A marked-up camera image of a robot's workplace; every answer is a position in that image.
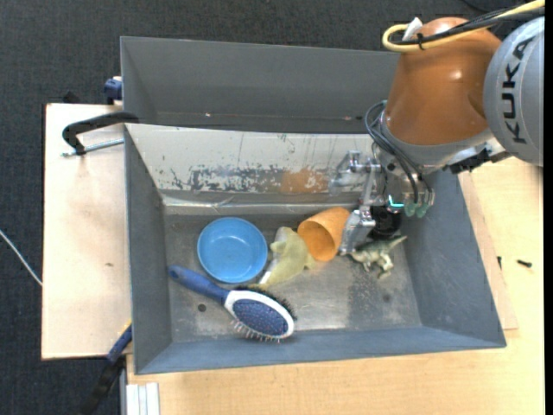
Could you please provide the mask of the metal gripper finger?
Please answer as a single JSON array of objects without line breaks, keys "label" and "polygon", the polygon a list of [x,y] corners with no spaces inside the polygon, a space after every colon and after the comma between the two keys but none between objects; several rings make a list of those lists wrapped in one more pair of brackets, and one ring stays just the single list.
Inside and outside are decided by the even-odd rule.
[{"label": "metal gripper finger", "polygon": [[349,150],[340,161],[328,184],[331,195],[339,194],[344,188],[362,188],[362,195],[370,195],[381,177],[381,163],[367,157],[358,150]]},{"label": "metal gripper finger", "polygon": [[339,253],[355,252],[359,246],[366,243],[368,235],[375,225],[376,221],[372,217],[370,209],[353,210],[347,217],[342,231]]}]

